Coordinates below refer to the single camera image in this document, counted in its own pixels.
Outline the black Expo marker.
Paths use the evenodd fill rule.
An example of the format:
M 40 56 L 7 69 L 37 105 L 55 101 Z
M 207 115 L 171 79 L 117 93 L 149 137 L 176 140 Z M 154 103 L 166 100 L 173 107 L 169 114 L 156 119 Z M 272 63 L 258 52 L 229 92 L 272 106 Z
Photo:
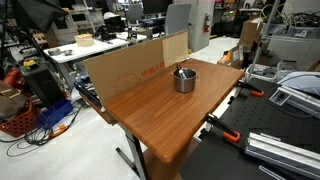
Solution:
M 185 76 L 185 74 L 184 74 L 184 71 L 182 70 L 182 67 L 181 67 L 180 65 L 177 65 L 176 68 L 177 68 L 177 70 L 178 70 L 178 73 L 180 74 L 180 77 L 181 77 L 182 79 L 186 79 L 186 76 Z

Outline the wooden table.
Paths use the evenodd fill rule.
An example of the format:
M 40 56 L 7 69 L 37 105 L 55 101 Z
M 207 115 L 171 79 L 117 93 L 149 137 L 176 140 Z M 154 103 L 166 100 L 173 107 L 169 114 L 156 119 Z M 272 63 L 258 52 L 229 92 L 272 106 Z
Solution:
M 104 103 L 125 131 L 141 180 L 150 179 L 141 147 L 164 163 L 173 162 L 202 126 L 205 114 L 214 112 L 244 77 L 241 70 L 196 59 L 181 65 L 197 72 L 189 93 L 174 89 L 171 66 Z

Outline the cardboard backboard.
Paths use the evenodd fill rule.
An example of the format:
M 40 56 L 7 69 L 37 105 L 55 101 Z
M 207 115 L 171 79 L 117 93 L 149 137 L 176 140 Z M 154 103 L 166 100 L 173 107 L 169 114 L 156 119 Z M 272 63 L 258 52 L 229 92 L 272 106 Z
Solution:
M 183 30 L 84 60 L 101 103 L 150 79 L 188 57 Z

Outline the grey office chair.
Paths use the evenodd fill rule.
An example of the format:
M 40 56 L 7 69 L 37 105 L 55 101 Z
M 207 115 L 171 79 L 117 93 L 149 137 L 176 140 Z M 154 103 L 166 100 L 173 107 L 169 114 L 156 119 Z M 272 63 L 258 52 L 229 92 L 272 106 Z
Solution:
M 165 34 L 173 34 L 188 28 L 190 4 L 171 4 L 167 9 L 165 19 Z

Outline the near orange-black clamp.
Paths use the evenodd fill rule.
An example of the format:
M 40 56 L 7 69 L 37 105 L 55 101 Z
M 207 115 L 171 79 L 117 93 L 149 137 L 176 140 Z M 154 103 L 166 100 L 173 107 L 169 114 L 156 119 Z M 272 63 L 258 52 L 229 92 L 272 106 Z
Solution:
M 222 131 L 222 136 L 233 142 L 238 143 L 240 140 L 240 133 L 233 130 L 230 126 L 228 126 L 225 122 L 220 120 L 217 116 L 206 113 L 203 117 L 203 121 L 206 122 L 206 127 L 200 131 L 199 138 L 202 139 L 205 135 L 208 135 L 214 127 L 220 129 Z

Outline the orange-black clamp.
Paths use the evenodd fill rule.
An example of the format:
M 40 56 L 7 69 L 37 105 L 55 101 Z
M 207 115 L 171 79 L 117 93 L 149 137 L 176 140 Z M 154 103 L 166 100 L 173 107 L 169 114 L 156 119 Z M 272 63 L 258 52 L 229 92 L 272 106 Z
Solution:
M 264 92 L 262 90 L 256 88 L 252 84 L 250 84 L 248 82 L 244 82 L 242 80 L 239 80 L 236 83 L 235 88 L 236 88 L 235 94 L 229 98 L 228 104 L 231 104 L 236 99 L 236 97 L 240 94 L 242 89 L 249 90 L 250 94 L 253 96 L 262 97 L 264 95 Z
M 240 140 L 240 133 L 233 130 L 230 126 L 228 126 L 225 122 L 220 120 L 217 116 L 206 113 L 203 117 L 203 121 L 206 122 L 206 127 L 200 131 L 199 138 L 202 139 L 205 135 L 208 135 L 214 127 L 220 129 L 222 131 L 222 136 L 233 142 L 238 143 Z

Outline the red fire extinguisher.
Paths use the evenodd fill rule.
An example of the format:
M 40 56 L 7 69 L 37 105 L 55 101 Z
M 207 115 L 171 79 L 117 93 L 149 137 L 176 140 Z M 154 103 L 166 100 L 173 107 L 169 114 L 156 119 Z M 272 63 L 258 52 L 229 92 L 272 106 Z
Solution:
M 210 31 L 210 14 L 205 13 L 205 20 L 204 20 L 204 32 Z

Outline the black perforated breadboard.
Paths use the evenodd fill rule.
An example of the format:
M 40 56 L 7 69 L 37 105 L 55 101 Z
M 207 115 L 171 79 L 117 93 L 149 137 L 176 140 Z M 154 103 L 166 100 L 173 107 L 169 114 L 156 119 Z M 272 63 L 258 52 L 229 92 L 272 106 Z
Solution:
M 311 180 L 280 166 L 272 165 L 244 153 L 245 139 L 251 132 L 265 133 L 291 145 L 320 153 L 320 121 L 314 117 L 294 117 L 293 107 L 281 111 L 268 101 L 275 90 L 272 82 L 252 79 L 250 83 L 264 92 L 262 97 L 243 90 L 226 109 L 220 119 L 241 134 L 234 144 L 213 128 L 200 135 L 201 142 L 180 170 L 182 180 L 274 180 L 260 168 L 280 175 L 286 180 Z

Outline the small wooden box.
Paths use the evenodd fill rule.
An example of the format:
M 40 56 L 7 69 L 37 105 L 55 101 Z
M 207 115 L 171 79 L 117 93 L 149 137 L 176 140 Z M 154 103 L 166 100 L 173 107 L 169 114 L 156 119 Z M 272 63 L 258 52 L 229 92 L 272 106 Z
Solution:
M 79 47 L 88 47 L 94 44 L 91 34 L 81 34 L 74 37 Z

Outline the far orange-black clamp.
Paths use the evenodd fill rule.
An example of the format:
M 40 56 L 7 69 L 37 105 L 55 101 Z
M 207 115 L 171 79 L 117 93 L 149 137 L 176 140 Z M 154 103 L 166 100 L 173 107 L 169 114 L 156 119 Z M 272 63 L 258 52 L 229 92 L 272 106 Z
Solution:
M 236 88 L 235 94 L 229 98 L 228 104 L 231 104 L 236 99 L 236 97 L 240 94 L 242 89 L 249 90 L 250 94 L 253 96 L 262 97 L 264 95 L 264 92 L 262 90 L 256 88 L 252 84 L 250 84 L 248 82 L 244 82 L 242 80 L 239 80 L 236 83 L 235 88 Z

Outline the white work table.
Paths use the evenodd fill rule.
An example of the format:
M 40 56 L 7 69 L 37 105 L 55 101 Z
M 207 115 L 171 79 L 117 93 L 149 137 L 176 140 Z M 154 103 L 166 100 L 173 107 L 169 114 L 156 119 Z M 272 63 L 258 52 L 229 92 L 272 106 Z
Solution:
M 127 39 L 127 32 L 120 32 L 116 34 L 115 39 L 111 39 L 107 42 L 102 42 L 99 40 L 93 40 L 94 44 L 88 47 L 80 47 L 76 43 L 59 46 L 61 51 L 71 50 L 71 55 L 64 55 L 63 53 L 55 56 L 49 54 L 49 49 L 46 49 L 44 53 L 53 60 L 57 65 L 58 71 L 61 73 L 62 77 L 70 87 L 74 88 L 74 79 L 69 75 L 69 71 L 64 66 L 67 62 L 72 62 L 76 60 L 83 60 L 90 55 L 97 53 L 104 53 L 107 51 L 112 51 L 117 48 L 127 47 L 130 44 L 130 41 Z

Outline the cardboard box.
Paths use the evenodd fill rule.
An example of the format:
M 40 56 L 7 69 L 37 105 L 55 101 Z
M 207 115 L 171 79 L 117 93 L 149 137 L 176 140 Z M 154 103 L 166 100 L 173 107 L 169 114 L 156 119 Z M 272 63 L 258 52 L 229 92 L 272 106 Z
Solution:
M 245 21 L 242 26 L 239 44 L 251 46 L 254 42 L 258 42 L 262 29 L 263 19 L 261 17 Z

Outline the blue plastic bin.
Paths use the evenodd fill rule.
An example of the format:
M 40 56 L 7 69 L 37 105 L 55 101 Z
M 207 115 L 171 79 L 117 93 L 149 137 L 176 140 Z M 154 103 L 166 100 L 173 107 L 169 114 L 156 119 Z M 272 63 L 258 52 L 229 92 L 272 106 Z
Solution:
M 61 99 L 44 110 L 37 120 L 37 126 L 50 129 L 73 110 L 71 101 Z

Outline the red plastic basket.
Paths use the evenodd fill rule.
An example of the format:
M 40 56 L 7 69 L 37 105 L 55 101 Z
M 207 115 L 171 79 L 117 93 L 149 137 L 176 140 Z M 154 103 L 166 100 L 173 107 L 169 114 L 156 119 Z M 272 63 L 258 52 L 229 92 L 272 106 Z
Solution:
M 0 130 L 12 137 L 19 137 L 36 127 L 38 109 L 29 101 L 14 118 L 0 124 Z

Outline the aluminium extrusion rail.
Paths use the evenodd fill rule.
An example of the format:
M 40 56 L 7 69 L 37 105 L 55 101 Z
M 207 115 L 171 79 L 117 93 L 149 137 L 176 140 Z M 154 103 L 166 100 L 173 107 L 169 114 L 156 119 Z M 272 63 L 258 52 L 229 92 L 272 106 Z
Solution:
M 245 153 L 268 163 L 320 180 L 320 154 L 256 133 L 249 133 Z

